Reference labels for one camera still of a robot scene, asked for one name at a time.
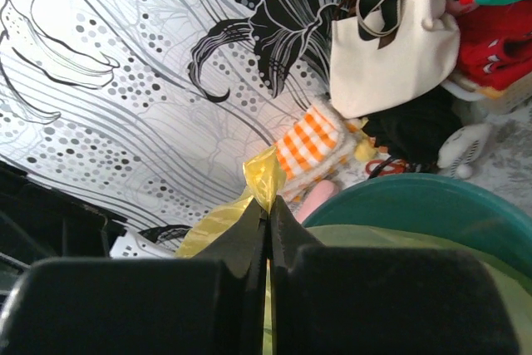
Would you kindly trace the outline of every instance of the white handbag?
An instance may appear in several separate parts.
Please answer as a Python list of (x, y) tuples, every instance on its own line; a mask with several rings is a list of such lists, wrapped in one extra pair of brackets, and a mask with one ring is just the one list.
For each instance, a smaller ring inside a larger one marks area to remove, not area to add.
[[(357, 0), (357, 15), (332, 22), (331, 103), (345, 118), (419, 97), (453, 71), (460, 33), (446, 0)], [(379, 38), (397, 30), (379, 48)]]

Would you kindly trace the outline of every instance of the pink object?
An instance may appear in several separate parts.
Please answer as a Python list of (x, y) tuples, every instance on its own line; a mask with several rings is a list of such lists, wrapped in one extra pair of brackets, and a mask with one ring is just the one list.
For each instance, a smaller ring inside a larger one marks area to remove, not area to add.
[(322, 180), (308, 194), (307, 198), (296, 214), (296, 220), (302, 224), (305, 219), (308, 218), (308, 216), (321, 204), (329, 200), (334, 195), (337, 195), (339, 192), (340, 189), (333, 182), (330, 180)]

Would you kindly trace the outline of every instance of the white laundry basket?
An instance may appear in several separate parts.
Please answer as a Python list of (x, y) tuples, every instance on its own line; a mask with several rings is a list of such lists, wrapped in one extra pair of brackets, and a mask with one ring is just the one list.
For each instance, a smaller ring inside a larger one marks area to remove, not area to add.
[(505, 91), (477, 85), (459, 72), (453, 72), (449, 79), (471, 95), (483, 95), (483, 98), (478, 100), (492, 114), (508, 114), (532, 97), (532, 72), (514, 82)]

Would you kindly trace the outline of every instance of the red cloth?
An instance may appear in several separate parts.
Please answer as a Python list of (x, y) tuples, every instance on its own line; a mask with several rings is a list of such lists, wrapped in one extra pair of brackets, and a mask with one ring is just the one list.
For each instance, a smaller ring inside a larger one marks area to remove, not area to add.
[(457, 66), (472, 81), (503, 91), (532, 72), (532, 0), (481, 6), (456, 21)]

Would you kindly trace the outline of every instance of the white fabric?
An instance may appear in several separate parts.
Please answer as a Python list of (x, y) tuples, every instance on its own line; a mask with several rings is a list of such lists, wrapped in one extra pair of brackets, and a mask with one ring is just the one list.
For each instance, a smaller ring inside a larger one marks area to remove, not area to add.
[(491, 124), (480, 123), (464, 126), (453, 133), (440, 148), (438, 166), (444, 175), (469, 179), (471, 168), (464, 168), (482, 155), (491, 133)]
[[(357, 17), (332, 22), (330, 90), (340, 114), (358, 118), (398, 106), (447, 78), (456, 64), (460, 34), (445, 4), (403, 0), (397, 36), (381, 49), (378, 40), (359, 37)], [(371, 13), (366, 23), (382, 26), (381, 13)]]

